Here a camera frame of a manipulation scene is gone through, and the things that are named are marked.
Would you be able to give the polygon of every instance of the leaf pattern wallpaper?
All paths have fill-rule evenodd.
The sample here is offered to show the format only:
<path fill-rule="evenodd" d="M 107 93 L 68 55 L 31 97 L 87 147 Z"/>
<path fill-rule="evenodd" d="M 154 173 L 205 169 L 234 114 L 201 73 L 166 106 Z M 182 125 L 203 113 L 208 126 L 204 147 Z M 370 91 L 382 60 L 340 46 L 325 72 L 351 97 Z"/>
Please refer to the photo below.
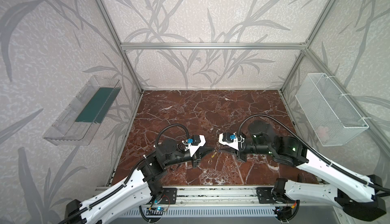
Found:
<path fill-rule="evenodd" d="M 305 42 L 327 0 L 104 0 L 121 42 Z M 278 89 L 299 51 L 128 50 L 144 88 Z"/>
<path fill-rule="evenodd" d="M 1 1 L 0 223 L 58 223 L 106 184 L 140 95 L 93 0 Z M 92 75 L 122 90 L 91 144 L 44 140 Z"/>
<path fill-rule="evenodd" d="M 340 0 L 311 49 L 390 139 L 389 22 L 389 0 Z"/>
<path fill-rule="evenodd" d="M 310 49 L 390 136 L 390 2 L 339 0 Z M 363 132 L 343 146 L 323 147 L 300 108 L 295 94 L 307 73 L 319 72 L 305 58 L 284 91 L 300 134 L 320 153 L 362 174 L 376 174 L 390 187 L 390 160 Z M 390 198 L 385 197 L 390 212 Z M 390 222 L 389 215 L 375 221 Z"/>

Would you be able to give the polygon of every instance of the aluminum extrusion bar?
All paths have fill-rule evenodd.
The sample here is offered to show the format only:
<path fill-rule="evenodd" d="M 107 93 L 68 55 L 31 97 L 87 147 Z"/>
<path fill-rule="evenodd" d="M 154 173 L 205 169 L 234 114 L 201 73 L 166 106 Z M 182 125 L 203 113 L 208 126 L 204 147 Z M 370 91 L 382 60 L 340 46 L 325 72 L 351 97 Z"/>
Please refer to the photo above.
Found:
<path fill-rule="evenodd" d="M 294 62 L 294 65 L 291 67 L 290 72 L 287 74 L 287 77 L 284 80 L 284 82 L 282 84 L 282 87 L 280 89 L 281 92 L 284 92 L 284 90 L 286 89 L 288 83 L 294 77 L 295 72 L 298 70 L 299 66 L 301 65 L 301 62 L 302 62 L 303 58 L 305 57 L 303 52 L 304 52 L 304 50 L 300 51 L 298 57 L 296 58 L 296 60 Z"/>
<path fill-rule="evenodd" d="M 96 6 L 100 12 L 100 14 L 102 15 L 103 19 L 104 19 L 104 22 L 111 34 L 111 37 L 112 39 L 114 40 L 114 43 L 115 43 L 115 46 L 116 48 L 118 49 L 118 52 L 119 52 L 119 55 L 120 57 L 122 58 L 122 60 L 124 61 L 125 63 L 125 66 L 127 68 L 127 70 L 129 71 L 131 77 L 133 78 L 134 80 L 134 83 L 136 84 L 137 86 L 137 89 L 139 92 L 142 92 L 142 87 L 141 87 L 141 84 L 139 83 L 138 79 L 137 79 L 137 76 L 135 75 L 134 73 L 134 70 L 130 64 L 130 61 L 129 59 L 127 58 L 126 54 L 124 53 L 124 51 L 122 50 L 122 48 L 120 47 L 120 40 L 118 38 L 118 34 L 115 32 L 115 29 L 114 29 L 114 26 L 110 20 L 110 17 L 108 16 L 108 12 L 103 4 L 103 0 L 94 0 L 95 3 L 96 3 Z"/>
<path fill-rule="evenodd" d="M 301 43 L 122 43 L 123 50 L 302 50 Z"/>
<path fill-rule="evenodd" d="M 330 13 L 332 12 L 338 1 L 339 0 L 328 0 L 323 11 L 318 17 L 317 22 L 315 23 L 312 31 L 310 32 L 308 39 L 306 40 L 307 47 L 310 47 L 310 45 L 313 43 L 315 37 L 318 35 L 319 30 L 324 25 L 326 19 L 329 17 Z"/>

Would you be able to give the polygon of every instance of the marble floor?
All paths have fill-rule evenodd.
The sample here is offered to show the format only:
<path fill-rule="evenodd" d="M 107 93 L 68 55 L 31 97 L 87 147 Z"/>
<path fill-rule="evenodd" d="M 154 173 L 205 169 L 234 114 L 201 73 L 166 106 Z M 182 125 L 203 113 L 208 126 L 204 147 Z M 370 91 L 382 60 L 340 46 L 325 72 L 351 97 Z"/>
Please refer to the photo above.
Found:
<path fill-rule="evenodd" d="M 312 174 L 278 164 L 270 156 L 248 155 L 247 162 L 241 163 L 219 150 L 225 146 L 217 143 L 218 135 L 235 132 L 243 119 L 255 113 L 272 115 L 294 130 L 276 90 L 145 91 L 112 184 L 125 178 L 144 154 L 152 152 L 159 131 L 173 123 L 184 124 L 190 135 L 203 134 L 205 146 L 216 150 L 204 157 L 197 168 L 188 163 L 175 171 L 168 169 L 168 175 L 161 179 L 163 185 L 273 185 L 276 178 L 296 181 L 298 175 L 304 182 L 316 183 Z M 252 120 L 243 127 L 246 135 Z M 280 136 L 288 135 L 279 125 L 268 119 L 267 122 Z M 185 138 L 179 127 L 168 129 L 160 142 L 164 137 L 177 142 Z"/>

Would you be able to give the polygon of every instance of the clear plastic tray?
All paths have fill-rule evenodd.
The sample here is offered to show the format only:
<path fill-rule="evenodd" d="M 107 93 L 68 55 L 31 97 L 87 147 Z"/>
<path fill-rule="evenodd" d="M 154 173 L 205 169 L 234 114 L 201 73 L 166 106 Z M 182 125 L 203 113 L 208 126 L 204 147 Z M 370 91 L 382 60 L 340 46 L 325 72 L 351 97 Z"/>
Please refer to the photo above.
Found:
<path fill-rule="evenodd" d="M 55 145 L 89 145 L 121 88 L 118 79 L 92 76 L 43 138 Z"/>

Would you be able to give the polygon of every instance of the white wire mesh basket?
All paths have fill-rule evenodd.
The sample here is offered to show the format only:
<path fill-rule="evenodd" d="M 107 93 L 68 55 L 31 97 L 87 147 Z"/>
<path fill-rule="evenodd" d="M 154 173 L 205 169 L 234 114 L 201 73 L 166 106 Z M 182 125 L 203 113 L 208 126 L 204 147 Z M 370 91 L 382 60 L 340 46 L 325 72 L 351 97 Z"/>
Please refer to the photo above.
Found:
<path fill-rule="evenodd" d="M 295 95 L 323 146 L 343 145 L 368 124 L 325 73 L 307 74 Z"/>

